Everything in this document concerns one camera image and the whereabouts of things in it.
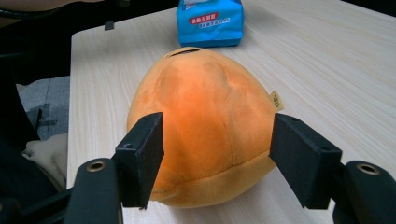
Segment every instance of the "white table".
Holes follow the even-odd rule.
[[[282,113],[302,119],[344,151],[396,176],[396,19],[336,0],[245,0],[240,46],[218,48],[244,65]],[[179,48],[176,9],[73,36],[68,187],[85,161],[111,157],[126,134],[139,81]],[[332,223],[302,209],[278,169],[236,199],[178,209],[124,209],[126,223]]]

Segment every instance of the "blue tissue package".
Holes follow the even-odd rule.
[[[236,46],[244,32],[244,9],[240,0],[208,0],[177,7],[178,42],[181,47]]]

